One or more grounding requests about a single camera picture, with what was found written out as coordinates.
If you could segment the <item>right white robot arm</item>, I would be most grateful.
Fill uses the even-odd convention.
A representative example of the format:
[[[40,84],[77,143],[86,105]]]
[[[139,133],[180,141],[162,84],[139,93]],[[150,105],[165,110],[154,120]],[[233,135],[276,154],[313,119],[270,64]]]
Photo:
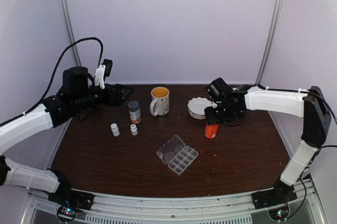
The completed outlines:
[[[207,124],[232,122],[247,110],[284,113],[303,119],[301,141],[270,192],[273,203],[282,203],[322,149],[331,121],[336,119],[321,89],[312,86],[309,89],[283,90],[246,84],[232,88],[221,77],[205,89],[216,103],[216,107],[204,110]]]

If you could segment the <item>grey-capped orange pill bottle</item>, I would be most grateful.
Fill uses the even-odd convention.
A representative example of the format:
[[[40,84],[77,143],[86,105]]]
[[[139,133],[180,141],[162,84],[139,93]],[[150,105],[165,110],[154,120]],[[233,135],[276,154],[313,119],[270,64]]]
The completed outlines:
[[[132,123],[139,124],[142,121],[140,104],[137,101],[130,101],[128,103],[128,111]]]

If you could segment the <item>clear plastic pill organizer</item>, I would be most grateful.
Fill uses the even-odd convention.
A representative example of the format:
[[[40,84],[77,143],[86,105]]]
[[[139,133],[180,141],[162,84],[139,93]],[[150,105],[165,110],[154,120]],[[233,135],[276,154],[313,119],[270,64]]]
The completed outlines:
[[[157,150],[156,155],[170,170],[180,176],[194,162],[199,153],[186,145],[178,135],[174,135]]]

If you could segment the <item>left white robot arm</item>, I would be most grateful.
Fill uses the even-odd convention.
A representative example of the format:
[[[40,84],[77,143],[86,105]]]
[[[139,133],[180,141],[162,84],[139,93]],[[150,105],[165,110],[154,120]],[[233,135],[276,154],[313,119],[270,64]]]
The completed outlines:
[[[15,185],[55,193],[64,205],[71,205],[76,194],[60,174],[40,170],[6,158],[4,153],[27,138],[56,128],[81,112],[100,105],[121,106],[133,94],[131,87],[107,84],[111,67],[100,65],[91,76],[85,67],[63,72],[63,84],[56,95],[43,98],[37,107],[1,125],[1,185]]]

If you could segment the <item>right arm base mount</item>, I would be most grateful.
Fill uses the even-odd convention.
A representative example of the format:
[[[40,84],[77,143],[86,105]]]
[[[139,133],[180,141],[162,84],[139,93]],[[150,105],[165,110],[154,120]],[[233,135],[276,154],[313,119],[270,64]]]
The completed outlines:
[[[294,191],[289,192],[285,196],[277,196],[275,189],[257,191],[252,193],[251,197],[256,210],[285,204],[287,201],[297,199],[297,195]]]

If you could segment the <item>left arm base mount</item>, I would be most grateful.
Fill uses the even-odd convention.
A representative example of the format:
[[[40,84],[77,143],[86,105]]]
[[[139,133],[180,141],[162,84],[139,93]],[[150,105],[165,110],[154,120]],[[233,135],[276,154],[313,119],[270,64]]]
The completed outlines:
[[[64,207],[78,210],[91,210],[94,201],[92,193],[81,192],[73,189],[58,189],[55,193],[46,193],[48,200]]]

